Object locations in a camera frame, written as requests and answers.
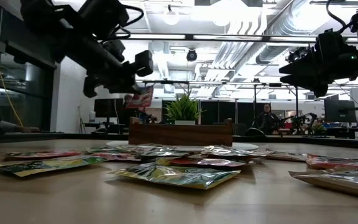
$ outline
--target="security camera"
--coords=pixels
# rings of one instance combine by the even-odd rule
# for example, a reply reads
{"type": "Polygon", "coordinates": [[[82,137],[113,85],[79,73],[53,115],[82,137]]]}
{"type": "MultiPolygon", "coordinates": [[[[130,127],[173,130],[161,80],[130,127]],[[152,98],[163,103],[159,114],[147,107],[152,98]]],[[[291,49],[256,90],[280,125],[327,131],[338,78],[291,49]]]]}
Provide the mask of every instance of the security camera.
{"type": "Polygon", "coordinates": [[[187,61],[188,62],[194,62],[195,60],[197,60],[197,53],[195,49],[190,49],[189,52],[187,53],[187,61]]]}

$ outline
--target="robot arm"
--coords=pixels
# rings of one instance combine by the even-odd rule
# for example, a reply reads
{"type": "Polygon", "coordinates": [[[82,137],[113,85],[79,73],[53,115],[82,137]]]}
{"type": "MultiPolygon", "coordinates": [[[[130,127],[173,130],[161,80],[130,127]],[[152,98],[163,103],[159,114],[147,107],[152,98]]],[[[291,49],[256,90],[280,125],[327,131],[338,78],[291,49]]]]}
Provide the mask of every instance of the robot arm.
{"type": "Polygon", "coordinates": [[[144,77],[153,72],[148,50],[137,54],[134,63],[123,63],[125,47],[114,33],[135,21],[128,22],[129,6],[118,0],[87,0],[78,12],[69,5],[54,6],[51,0],[21,3],[24,22],[48,43],[54,60],[60,63],[67,56],[87,70],[83,87],[87,97],[96,96],[98,86],[110,93],[139,93],[135,74],[144,77]]]}

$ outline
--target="wooden table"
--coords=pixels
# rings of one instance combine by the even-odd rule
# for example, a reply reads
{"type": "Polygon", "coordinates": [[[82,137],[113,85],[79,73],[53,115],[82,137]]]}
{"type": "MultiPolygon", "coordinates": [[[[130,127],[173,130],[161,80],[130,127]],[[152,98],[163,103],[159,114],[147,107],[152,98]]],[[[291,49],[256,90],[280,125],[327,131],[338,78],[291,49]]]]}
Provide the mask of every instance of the wooden table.
{"type": "MultiPolygon", "coordinates": [[[[9,151],[84,149],[107,141],[53,140],[0,144],[9,151]]],[[[356,157],[357,149],[258,144],[278,151],[356,157]]],[[[291,178],[299,162],[264,161],[210,190],[150,184],[108,174],[131,166],[105,162],[29,179],[0,173],[0,223],[358,223],[358,197],[291,178]]]]}

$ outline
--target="ceiling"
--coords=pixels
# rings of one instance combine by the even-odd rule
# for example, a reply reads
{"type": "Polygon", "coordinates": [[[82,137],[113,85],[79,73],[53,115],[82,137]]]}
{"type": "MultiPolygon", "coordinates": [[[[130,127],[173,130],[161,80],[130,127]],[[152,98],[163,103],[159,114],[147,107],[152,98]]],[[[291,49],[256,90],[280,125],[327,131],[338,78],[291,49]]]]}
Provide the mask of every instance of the ceiling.
{"type": "MultiPolygon", "coordinates": [[[[81,5],[85,2],[85,0],[56,0],[56,4],[70,4],[74,9],[79,10],[81,5]]],[[[217,18],[225,18],[231,16],[231,12],[233,14],[241,15],[240,18],[235,17],[235,19],[244,21],[250,19],[253,24],[252,16],[246,12],[253,12],[254,7],[247,7],[241,13],[240,9],[236,9],[236,7],[230,7],[232,3],[242,4],[241,0],[221,0],[220,5],[217,11],[212,11],[212,6],[195,6],[195,0],[180,0],[180,1],[166,1],[166,0],[158,0],[158,1],[120,1],[123,4],[128,4],[136,7],[140,7],[145,11],[145,16],[135,24],[128,27],[128,30],[132,33],[164,33],[164,34],[228,34],[231,31],[231,26],[234,26],[235,23],[229,23],[225,26],[217,26],[221,25],[216,21],[217,18]],[[171,4],[173,12],[168,11],[168,4],[171,4]],[[172,20],[177,20],[175,25],[169,25],[169,22],[172,20]]],[[[264,7],[263,14],[266,17],[267,24],[274,24],[277,22],[274,18],[275,16],[290,2],[290,0],[264,0],[264,6],[268,6],[269,3],[275,3],[273,7],[264,7]]],[[[0,0],[0,5],[5,7],[11,13],[20,17],[19,8],[20,8],[20,0],[0,0]]],[[[322,17],[326,18],[320,26],[316,27],[310,32],[310,35],[317,35],[324,32],[326,29],[333,28],[334,30],[338,30],[341,26],[338,22],[329,18],[326,14],[326,9],[324,5],[313,5],[313,10],[303,10],[300,16],[307,16],[309,13],[314,13],[310,15],[310,18],[314,18],[315,20],[321,19],[322,17]]],[[[345,20],[345,22],[349,22],[351,15],[353,15],[358,6],[330,6],[330,10],[332,13],[337,15],[338,17],[345,20]]],[[[130,20],[136,18],[139,13],[129,11],[130,20]]],[[[311,21],[301,21],[301,23],[309,23],[311,21]]],[[[344,35],[353,35],[349,32],[349,29],[344,32],[344,35]]],[[[126,60],[133,61],[135,54],[143,51],[143,50],[151,50],[153,48],[150,46],[152,40],[123,40],[124,45],[126,46],[126,50],[124,52],[124,56],[126,60]]],[[[216,41],[165,41],[168,47],[165,47],[165,55],[164,61],[166,61],[166,66],[168,69],[168,79],[175,78],[176,80],[188,80],[189,78],[194,78],[196,76],[196,67],[197,64],[208,64],[211,65],[214,60],[219,56],[219,53],[222,52],[223,42],[216,41]],[[195,62],[188,62],[186,60],[186,55],[189,49],[195,49],[198,58],[195,62]]],[[[240,44],[232,46],[232,53],[227,53],[229,57],[236,58],[234,55],[236,52],[236,47],[239,47],[240,44]]],[[[251,55],[251,48],[248,51],[241,52],[238,56],[239,61],[236,63],[236,66],[233,68],[234,72],[225,73],[226,78],[231,78],[231,81],[235,80],[235,78],[247,77],[246,79],[240,79],[242,82],[250,82],[253,78],[260,78],[263,82],[279,82],[279,78],[283,75],[278,72],[278,69],[286,64],[285,57],[288,54],[288,49],[295,48],[295,45],[287,47],[287,51],[282,52],[277,55],[269,64],[264,65],[258,69],[250,69],[249,66],[242,70],[238,67],[238,64],[244,61],[244,58],[247,55],[251,55]],[[239,71],[253,71],[252,74],[240,74],[239,71]]],[[[255,58],[250,58],[246,60],[244,65],[251,65],[255,63],[255,58]]],[[[155,72],[152,75],[145,77],[144,79],[155,80],[161,79],[161,62],[156,62],[154,64],[155,72]]],[[[248,90],[235,89],[235,91],[229,91],[232,97],[239,95],[248,95],[248,90]]],[[[200,89],[203,87],[193,85],[192,88],[200,89]]],[[[164,96],[174,96],[174,94],[165,94],[163,85],[156,86],[156,94],[155,96],[164,97],[164,96]]],[[[176,88],[175,93],[181,93],[183,89],[176,88]]]]}

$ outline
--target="wooden planter box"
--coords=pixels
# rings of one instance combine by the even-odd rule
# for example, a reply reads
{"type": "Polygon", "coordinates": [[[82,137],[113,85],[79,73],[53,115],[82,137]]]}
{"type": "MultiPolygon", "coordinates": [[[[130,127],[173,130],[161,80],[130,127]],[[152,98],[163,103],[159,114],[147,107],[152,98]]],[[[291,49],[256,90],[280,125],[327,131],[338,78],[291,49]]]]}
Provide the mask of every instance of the wooden planter box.
{"type": "Polygon", "coordinates": [[[232,146],[232,120],[226,119],[224,123],[225,125],[140,124],[139,119],[131,118],[129,144],[232,146]]]}

